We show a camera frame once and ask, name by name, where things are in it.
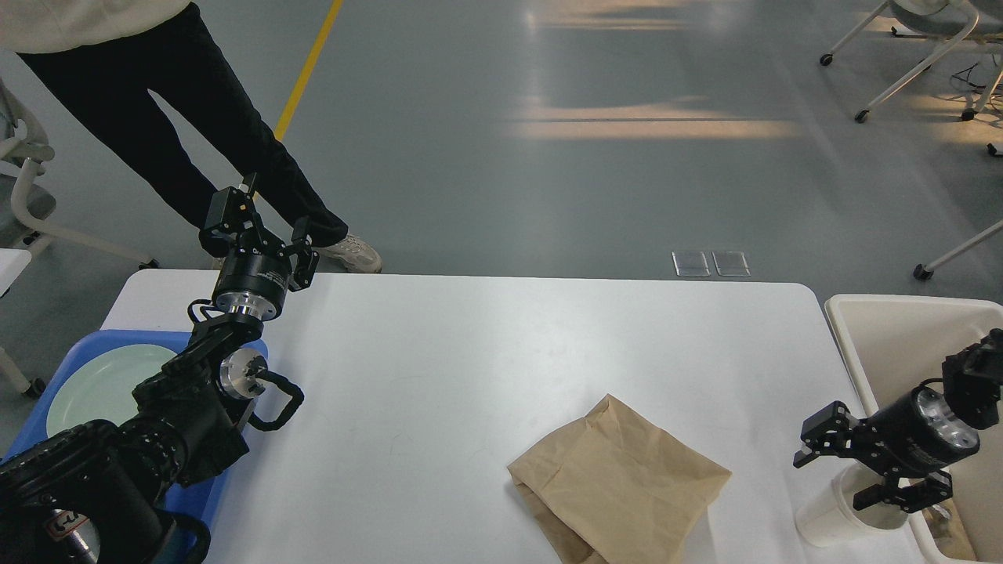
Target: robotic arm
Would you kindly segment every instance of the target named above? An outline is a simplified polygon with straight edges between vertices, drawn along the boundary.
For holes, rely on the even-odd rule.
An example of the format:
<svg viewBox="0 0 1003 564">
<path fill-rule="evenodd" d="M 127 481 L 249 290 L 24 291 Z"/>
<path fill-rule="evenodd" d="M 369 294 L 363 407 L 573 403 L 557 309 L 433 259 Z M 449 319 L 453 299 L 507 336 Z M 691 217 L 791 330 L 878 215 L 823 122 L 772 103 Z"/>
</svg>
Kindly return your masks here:
<svg viewBox="0 0 1003 564">
<path fill-rule="evenodd" d="M 213 299 L 190 306 L 195 326 L 188 347 L 133 389 L 138 413 L 120 427 L 100 419 L 77 426 L 0 465 L 0 561 L 153 563 L 177 527 L 200 539 L 186 562 L 205 558 L 208 528 L 159 509 L 163 495 L 176 483 L 187 487 L 222 474 L 248 453 L 245 424 L 274 431 L 303 401 L 299 387 L 244 348 L 282 313 L 287 290 L 310 286 L 318 260 L 306 218 L 289 245 L 264 228 L 254 209 L 254 180 L 245 179 L 246 191 L 228 188 L 213 199 L 200 233 L 207 252 L 226 257 Z M 259 380 L 290 396 L 274 421 L 254 414 L 265 391 Z M 99 547 L 72 531 L 86 519 Z"/>
<path fill-rule="evenodd" d="M 868 418 L 854 417 L 834 401 L 804 420 L 801 468 L 821 456 L 856 459 L 884 482 L 854 496 L 860 511 L 877 503 L 914 513 L 953 494 L 944 468 L 979 452 L 977 430 L 999 422 L 996 403 L 1003 385 L 1003 329 L 990 333 L 941 366 L 942 378 L 926 380 Z M 944 393 L 928 384 L 941 381 Z M 902 478 L 913 479 L 900 487 Z"/>
</svg>

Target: paper bag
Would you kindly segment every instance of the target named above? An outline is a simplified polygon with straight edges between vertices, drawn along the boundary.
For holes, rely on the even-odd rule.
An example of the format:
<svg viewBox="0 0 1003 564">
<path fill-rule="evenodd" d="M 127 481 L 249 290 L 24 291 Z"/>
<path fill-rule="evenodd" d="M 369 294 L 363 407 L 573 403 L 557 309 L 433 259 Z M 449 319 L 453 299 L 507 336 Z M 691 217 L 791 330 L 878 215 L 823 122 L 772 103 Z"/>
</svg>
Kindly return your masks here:
<svg viewBox="0 0 1003 564">
<path fill-rule="evenodd" d="M 612 395 L 509 472 L 564 564 L 677 564 L 731 477 Z"/>
</svg>

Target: gray floor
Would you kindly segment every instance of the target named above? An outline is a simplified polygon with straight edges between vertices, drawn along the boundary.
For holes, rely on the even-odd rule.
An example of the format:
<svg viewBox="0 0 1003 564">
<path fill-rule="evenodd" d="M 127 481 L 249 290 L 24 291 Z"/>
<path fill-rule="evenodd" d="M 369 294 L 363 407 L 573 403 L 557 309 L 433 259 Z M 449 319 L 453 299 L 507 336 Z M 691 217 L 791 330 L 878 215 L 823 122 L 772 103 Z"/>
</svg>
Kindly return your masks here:
<svg viewBox="0 0 1003 564">
<path fill-rule="evenodd" d="M 388 273 L 672 280 L 672 251 L 730 250 L 747 255 L 744 280 L 819 300 L 1001 301 L 1003 238 L 927 283 L 910 276 L 1003 216 L 1003 162 L 985 153 L 1003 144 L 999 115 L 958 122 L 949 81 L 979 60 L 985 80 L 992 60 L 949 55 L 857 124 L 929 49 L 891 38 L 886 19 L 820 67 L 874 3 L 349 0 L 285 142 Z M 206 2 L 204 18 L 275 123 L 329 3 L 234 6 Z M 0 71 L 57 150 L 38 182 L 53 220 L 165 268 L 208 266 L 195 231 L 16 57 L 0 54 Z M 239 180 L 177 122 L 214 182 Z M 47 379 L 135 266 L 53 244 L 0 300 L 0 343 Z M 31 406 L 0 386 L 0 448 Z"/>
</svg>

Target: black pants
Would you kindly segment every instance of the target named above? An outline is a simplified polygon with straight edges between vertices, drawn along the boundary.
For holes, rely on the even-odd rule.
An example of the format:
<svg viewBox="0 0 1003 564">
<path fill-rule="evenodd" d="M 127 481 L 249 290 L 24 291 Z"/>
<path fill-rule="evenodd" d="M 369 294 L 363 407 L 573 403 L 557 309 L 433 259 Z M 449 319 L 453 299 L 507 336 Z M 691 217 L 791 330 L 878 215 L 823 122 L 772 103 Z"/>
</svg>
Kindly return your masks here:
<svg viewBox="0 0 1003 564">
<path fill-rule="evenodd" d="M 309 215 L 316 246 L 348 234 L 262 120 L 195 4 L 138 35 L 20 56 L 70 113 L 192 225 L 205 225 L 216 188 L 192 164 L 148 90 L 184 115 L 241 176 L 259 173 L 256 188 L 290 225 Z"/>
</svg>

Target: yellow floor line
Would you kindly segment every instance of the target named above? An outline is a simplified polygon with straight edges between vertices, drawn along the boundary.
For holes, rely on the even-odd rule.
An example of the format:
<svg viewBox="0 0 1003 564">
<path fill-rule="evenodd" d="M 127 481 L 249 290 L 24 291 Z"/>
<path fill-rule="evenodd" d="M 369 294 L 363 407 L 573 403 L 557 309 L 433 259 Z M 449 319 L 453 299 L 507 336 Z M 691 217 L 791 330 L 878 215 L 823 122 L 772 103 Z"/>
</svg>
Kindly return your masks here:
<svg viewBox="0 0 1003 564">
<path fill-rule="evenodd" d="M 343 3 L 344 0 L 334 0 L 331 3 L 331 9 L 328 10 L 327 17 L 324 18 L 324 25 L 321 26 L 317 39 L 314 40 L 314 46 L 310 49 L 306 62 L 303 63 L 303 70 L 300 71 L 300 76 L 296 79 L 293 92 L 289 95 L 289 100 L 286 101 L 285 109 L 282 110 L 279 124 L 275 126 L 275 138 L 279 140 L 286 136 L 289 123 L 292 122 L 293 114 L 296 113 L 296 106 L 300 104 L 300 98 L 303 97 L 303 92 L 307 89 L 307 82 L 310 81 L 310 75 L 313 74 L 314 66 L 317 64 L 317 59 L 320 58 L 320 52 L 324 49 L 324 43 L 331 33 L 331 27 L 334 26 L 334 20 L 337 19 Z"/>
</svg>

